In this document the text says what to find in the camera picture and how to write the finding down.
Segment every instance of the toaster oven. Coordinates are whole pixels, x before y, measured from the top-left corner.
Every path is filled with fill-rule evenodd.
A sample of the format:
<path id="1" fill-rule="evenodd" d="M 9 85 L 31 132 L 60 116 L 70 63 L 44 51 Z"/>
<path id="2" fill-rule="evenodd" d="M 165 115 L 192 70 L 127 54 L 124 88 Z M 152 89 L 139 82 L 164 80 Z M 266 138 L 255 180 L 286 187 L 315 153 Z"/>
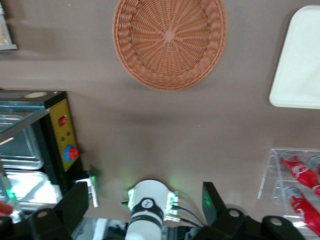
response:
<path id="1" fill-rule="evenodd" d="M 0 163 L 23 211 L 58 203 L 77 181 L 86 181 L 98 201 L 65 91 L 0 90 Z M 0 182 L 0 200 L 8 198 L 6 188 Z"/>

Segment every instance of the yellow control panel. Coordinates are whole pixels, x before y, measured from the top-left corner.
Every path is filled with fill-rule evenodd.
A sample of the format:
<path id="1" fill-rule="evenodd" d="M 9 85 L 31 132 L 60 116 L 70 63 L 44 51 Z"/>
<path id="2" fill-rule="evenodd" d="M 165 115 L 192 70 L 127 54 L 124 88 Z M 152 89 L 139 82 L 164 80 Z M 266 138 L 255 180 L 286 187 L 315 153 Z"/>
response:
<path id="1" fill-rule="evenodd" d="M 79 157 L 79 149 L 66 99 L 50 107 L 50 118 L 63 168 L 66 172 Z"/>

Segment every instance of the green led light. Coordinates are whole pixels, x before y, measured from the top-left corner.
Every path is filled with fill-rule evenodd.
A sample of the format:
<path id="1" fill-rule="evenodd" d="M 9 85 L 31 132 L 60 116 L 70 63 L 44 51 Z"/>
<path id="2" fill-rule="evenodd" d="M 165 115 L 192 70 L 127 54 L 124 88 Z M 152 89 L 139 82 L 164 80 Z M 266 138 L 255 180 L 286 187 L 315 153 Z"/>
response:
<path id="1" fill-rule="evenodd" d="M 209 198 L 209 196 L 208 196 L 208 193 L 205 193 L 205 194 L 204 194 L 204 200 L 205 200 L 205 203 L 206 203 L 209 207 L 212 205 L 211 200 L 210 200 L 210 198 Z"/>
<path id="2" fill-rule="evenodd" d="M 6 190 L 6 194 L 10 199 L 16 199 L 16 194 L 12 191 L 12 188 Z"/>
<path id="3" fill-rule="evenodd" d="M 131 208 L 135 202 L 136 190 L 131 189 L 130 191 L 128 191 L 128 196 L 129 196 L 128 208 Z"/>
<path id="4" fill-rule="evenodd" d="M 173 192 L 168 193 L 167 201 L 166 201 L 166 210 L 169 211 L 172 209 L 172 205 L 174 204 L 176 195 Z"/>

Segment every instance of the white tray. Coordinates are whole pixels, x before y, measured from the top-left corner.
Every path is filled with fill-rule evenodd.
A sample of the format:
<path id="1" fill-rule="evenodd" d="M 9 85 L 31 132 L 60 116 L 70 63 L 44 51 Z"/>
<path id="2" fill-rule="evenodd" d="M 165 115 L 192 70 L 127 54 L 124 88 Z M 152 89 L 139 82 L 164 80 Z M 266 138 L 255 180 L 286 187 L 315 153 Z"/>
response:
<path id="1" fill-rule="evenodd" d="M 269 100 L 276 107 L 320 109 L 320 5 L 293 15 Z"/>

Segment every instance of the red knob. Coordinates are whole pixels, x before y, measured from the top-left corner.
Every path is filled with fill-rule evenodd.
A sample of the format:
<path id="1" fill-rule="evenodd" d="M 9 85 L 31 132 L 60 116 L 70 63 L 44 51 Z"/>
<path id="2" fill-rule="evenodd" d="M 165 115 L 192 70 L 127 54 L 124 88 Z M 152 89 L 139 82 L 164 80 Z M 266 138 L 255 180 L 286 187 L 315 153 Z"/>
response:
<path id="1" fill-rule="evenodd" d="M 71 147 L 68 155 L 72 160 L 77 159 L 79 157 L 79 149 L 75 146 Z"/>

